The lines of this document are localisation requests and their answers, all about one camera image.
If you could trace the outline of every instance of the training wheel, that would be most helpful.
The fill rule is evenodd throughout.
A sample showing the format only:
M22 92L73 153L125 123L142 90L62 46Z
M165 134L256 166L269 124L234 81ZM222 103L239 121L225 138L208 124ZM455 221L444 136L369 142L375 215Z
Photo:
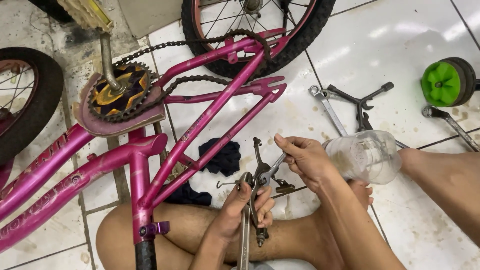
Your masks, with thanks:
M423 74L421 87L427 101L436 107L454 107L470 100L476 75L472 66L459 57L431 64Z

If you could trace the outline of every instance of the bicycle wheel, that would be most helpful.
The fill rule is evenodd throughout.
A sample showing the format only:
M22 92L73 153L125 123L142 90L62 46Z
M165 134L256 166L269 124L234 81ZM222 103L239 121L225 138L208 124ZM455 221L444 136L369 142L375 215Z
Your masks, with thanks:
M50 56L30 48L0 49L0 165L42 131L62 91L62 69Z
M287 29L290 41L277 55L272 55L272 61L267 63L260 75L263 77L279 71L308 48L325 26L335 0L221 0L200 3L200 0L183 0L181 17L186 40L223 36L230 29L254 32ZM195 56L199 56L223 45L224 42L192 44L189 47ZM220 59L205 67L220 76L234 78L251 57L252 54L241 52L236 64Z

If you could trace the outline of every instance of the black tire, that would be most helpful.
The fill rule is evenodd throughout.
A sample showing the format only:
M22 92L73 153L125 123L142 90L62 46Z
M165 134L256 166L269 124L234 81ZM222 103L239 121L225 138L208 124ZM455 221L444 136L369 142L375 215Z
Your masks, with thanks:
M317 0L315 6L312 9L312 13L306 19L303 26L298 32L290 39L287 46L276 55L270 62L267 63L267 67L263 69L259 77L268 76L275 73L292 62L297 58L304 50L310 46L310 44L317 38L322 31L323 27L328 21L328 17L333 10L333 5L336 0ZM182 26L183 33L186 40L198 39L196 34L192 12L194 9L194 0L183 0L182 3ZM195 56L207 53L205 47L201 44L189 45L190 50ZM206 64L205 67L211 72L233 79L247 62L238 62L236 64L230 64L228 61L220 59L213 63Z
M55 112L63 92L63 73L58 63L36 49L11 47L0 49L0 61L21 60L36 71L36 86L31 101L25 105L18 119L0 135L0 165L25 149Z

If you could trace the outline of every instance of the white tile floor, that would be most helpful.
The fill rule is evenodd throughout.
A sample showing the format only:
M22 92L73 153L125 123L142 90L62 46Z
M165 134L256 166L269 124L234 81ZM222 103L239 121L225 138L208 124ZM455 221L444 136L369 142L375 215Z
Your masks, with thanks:
M53 54L51 39L42 33L49 31L48 18L42 12L27 1L13 0L0 1L0 10L8 10L8 14L12 14L0 19L1 32L8 36L0 40L0 48L26 46ZM242 172L256 168L253 136L264 142L261 153L267 163L272 163L280 154L272 140L275 133L314 138L320 142L337 137L326 114L322 110L317 111L322 107L321 104L307 94L306 90L313 84L321 83L322 87L332 84L355 97L363 97L391 81L395 88L370 102L370 105L375 106L369 111L374 128L391 132L410 147L422 147L450 137L453 130L445 122L421 116L420 109L426 102L420 90L419 79L429 64L450 56L466 59L480 74L478 42L464 26L457 10L473 36L477 41L480 40L480 2L475 0L437 0L434 3L429 0L337 0L334 16L307 50L311 63L307 54L302 53L276 73L275 75L286 77L286 92L278 101L269 104L233 139L240 143L240 172L228 179L207 171L199 172L192 177L193 189L210 192L213 196L212 206L222 206L229 188L217 190L217 181L231 182ZM181 24L175 22L152 33L148 38L139 40L139 44L140 48L144 48L148 43L155 45L182 39ZM168 67L191 57L187 47L179 47L147 54L140 61L154 71L158 69L158 73L162 74ZM71 106L78 100L78 90L93 72L98 71L99 64L93 60L79 66L69 64L69 67L72 68L66 70L65 81L68 106ZM197 68L185 75L190 74L211 73L205 68ZM197 95L219 90L221 87L196 83L179 87L176 94ZM234 120L240 119L258 100L259 98L250 96L232 98L188 148L187 154L198 158L199 145L210 138L221 136ZM331 103L346 130L349 133L355 132L354 107L334 100ZM191 116L184 113L185 106L187 105L169 106L173 127L168 119L162 122L162 128L169 136L169 149L175 143L172 129L178 135L183 134L208 103L188 105L189 109L194 110ZM452 113L457 120L463 113L468 113L468 118L460 122L463 128L472 130L480 127L478 94L468 104L457 109L459 111L455 114L452 109L446 111ZM51 143L66 130L64 119L59 105L48 127L16 159L12 178L43 150L44 145ZM152 134L153 128L148 127L147 132ZM480 132L472 133L471 136L480 143ZM119 140L122 144L127 138L121 136ZM101 154L107 149L105 139L93 140L78 153L78 165L86 162L88 154ZM469 148L457 138L424 150L461 153L469 151ZM158 157L151 158L152 177L158 168ZM67 162L36 196L44 193L72 169L73 162ZM128 166L125 170L129 178ZM297 187L303 186L301 180L289 172L286 166L281 166L277 175ZM408 269L480 269L478 247L412 181L399 176L388 185L374 187L374 190L374 205L379 222L391 248ZM83 192L83 196L85 210L93 212L85 218L89 235L84 234L85 213L82 213L78 200L75 199L37 232L1 254L0 270L103 269L96 254L95 237L101 220L112 210L102 207L119 198L113 175L109 174L92 184ZM312 213L319 203L314 194L302 190L277 199L274 216L277 219L302 217ZM87 242L92 245L92 253L88 250ZM276 269L311 269L308 264L289 260L271 264L275 264Z

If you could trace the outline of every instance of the plastic bottle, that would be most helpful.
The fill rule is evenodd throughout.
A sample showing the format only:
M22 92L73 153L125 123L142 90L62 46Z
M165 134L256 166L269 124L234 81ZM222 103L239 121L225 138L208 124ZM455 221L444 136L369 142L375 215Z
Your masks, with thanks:
M402 167L395 138L386 131L362 131L326 141L322 146L345 179L388 184Z

